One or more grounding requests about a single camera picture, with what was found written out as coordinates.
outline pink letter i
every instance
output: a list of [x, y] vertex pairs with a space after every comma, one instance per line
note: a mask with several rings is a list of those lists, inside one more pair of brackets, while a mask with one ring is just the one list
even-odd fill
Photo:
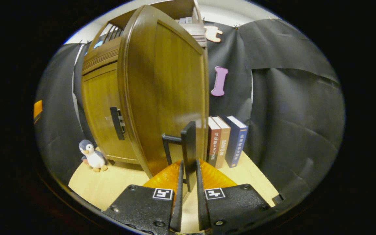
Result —
[[226, 79], [228, 69], [217, 66], [214, 68], [214, 70], [217, 72], [217, 74], [215, 75], [214, 89], [211, 91], [211, 94], [214, 96], [222, 96], [224, 95], [224, 80]]

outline blue book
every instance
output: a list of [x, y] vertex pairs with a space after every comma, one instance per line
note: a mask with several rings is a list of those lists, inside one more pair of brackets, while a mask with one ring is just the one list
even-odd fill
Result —
[[228, 166], [232, 168], [239, 162], [239, 158], [246, 140], [248, 127], [233, 116], [224, 116], [223, 120], [231, 128], [225, 159]]

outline wooden letter cutout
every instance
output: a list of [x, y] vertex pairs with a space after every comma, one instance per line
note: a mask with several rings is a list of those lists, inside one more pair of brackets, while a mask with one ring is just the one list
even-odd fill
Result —
[[217, 66], [214, 68], [214, 70], [217, 74], [215, 75], [214, 89], [211, 91], [211, 94], [214, 96], [222, 96], [224, 95], [224, 80], [226, 79], [228, 69]]
[[206, 38], [212, 42], [221, 42], [221, 39], [217, 37], [217, 34], [223, 34], [222, 31], [218, 30], [215, 26], [204, 26], [206, 29]]

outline cabinet door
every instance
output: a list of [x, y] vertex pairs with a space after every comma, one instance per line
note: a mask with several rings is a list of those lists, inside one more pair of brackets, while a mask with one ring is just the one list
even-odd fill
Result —
[[120, 108], [117, 63], [94, 70], [82, 77], [82, 96], [89, 127], [101, 152], [114, 161], [138, 164], [131, 143], [119, 140], [110, 107]]
[[[180, 136], [190, 121], [196, 122], [197, 158], [204, 159], [209, 112], [206, 51], [153, 6], [137, 9], [121, 36], [121, 106], [128, 110], [124, 117], [142, 166], [151, 175], [165, 168], [162, 134]], [[170, 144], [170, 151], [173, 162], [183, 159], [181, 146]]]

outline wooden cabinet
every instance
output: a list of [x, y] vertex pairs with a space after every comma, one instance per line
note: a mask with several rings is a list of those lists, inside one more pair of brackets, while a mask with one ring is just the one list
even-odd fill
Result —
[[[180, 136], [190, 121], [196, 123], [196, 157], [205, 159], [209, 79], [196, 6], [165, 1], [118, 16], [85, 56], [82, 97], [95, 141], [107, 158], [140, 164], [148, 177], [167, 166], [162, 135]], [[176, 22], [192, 16], [194, 36]], [[108, 24], [111, 34], [94, 49]], [[181, 146], [169, 147], [173, 162], [182, 159]]]

